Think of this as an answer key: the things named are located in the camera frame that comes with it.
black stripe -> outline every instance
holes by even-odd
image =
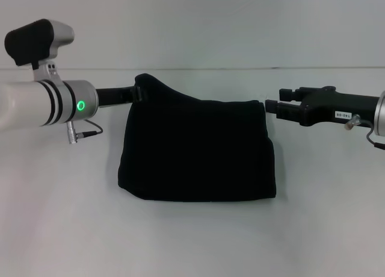
[[[75,98],[75,94],[74,94],[71,86],[69,86],[68,83],[66,83],[65,81],[63,81],[63,83],[68,88],[68,90],[70,91],[70,94],[72,97],[72,112],[71,112],[70,117],[65,121],[65,122],[69,122],[73,118],[73,116],[75,115],[75,112],[76,112],[76,98]]]
[[[56,87],[56,85],[51,80],[44,79],[43,81],[48,83],[55,90],[56,95],[58,97],[58,106],[59,106],[58,107],[58,115],[57,115],[56,119],[54,120],[54,122],[51,123],[51,125],[53,125],[54,123],[58,122],[58,120],[61,117],[61,114],[63,113],[63,100],[61,98],[61,94],[60,94],[58,88]]]
[[[44,86],[44,88],[48,92],[49,99],[51,100],[51,113],[50,113],[50,115],[48,117],[47,122],[44,125],[42,125],[42,126],[45,126],[45,125],[49,124],[51,122],[52,118],[54,117],[54,114],[55,114],[55,98],[54,98],[54,95],[52,94],[52,91],[49,89],[49,87],[45,83],[43,83],[41,81],[38,81],[38,83],[40,83],[42,86]]]

black fabric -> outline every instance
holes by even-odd
[[[274,149],[258,101],[201,101],[136,77],[119,186],[159,201],[250,201],[276,196]]]

white backdrop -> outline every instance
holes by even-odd
[[[219,101],[329,85],[377,96],[385,70],[362,67],[384,65],[384,1],[0,0],[0,35],[71,25],[60,74],[96,87],[148,72]],[[1,49],[0,80],[31,80]],[[304,69],[319,66],[340,68]],[[0,134],[0,276],[383,276],[384,152],[365,129],[268,116],[277,198],[151,202],[117,185],[128,111],[101,109],[105,133],[72,146],[65,125]]]

white label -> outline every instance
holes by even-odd
[[[336,111],[335,118],[337,119],[348,119],[350,120],[352,118],[351,113],[346,113],[344,111]]]

cable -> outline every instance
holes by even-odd
[[[97,134],[102,134],[104,132],[103,128],[100,125],[98,125],[98,124],[96,124],[96,123],[94,123],[94,122],[92,122],[92,121],[90,121],[88,119],[85,119],[84,121],[88,122],[88,123],[90,123],[90,124],[92,124],[94,126],[96,126],[97,128],[99,128],[100,131],[98,131]]]
[[[366,135],[366,139],[368,140],[368,142],[370,142],[372,145],[374,145],[375,148],[377,149],[384,149],[385,150],[385,144],[384,143],[376,143],[376,142],[373,142],[370,138],[371,134],[373,133],[374,131],[374,126],[373,124],[368,121],[368,120],[360,120],[360,122],[364,125],[369,125],[371,130],[368,132],[368,134]]]
[[[94,123],[94,122],[92,122],[92,121],[90,121],[88,119],[85,119],[84,121],[88,122],[88,123],[90,123],[90,124],[92,124],[94,126],[96,126],[97,128],[100,129],[100,131],[84,131],[84,132],[79,132],[76,135],[78,139],[84,139],[86,137],[92,137],[93,135],[97,135],[97,134],[102,134],[103,133],[103,128],[100,125],[98,125],[98,124],[96,124],[96,123]]]

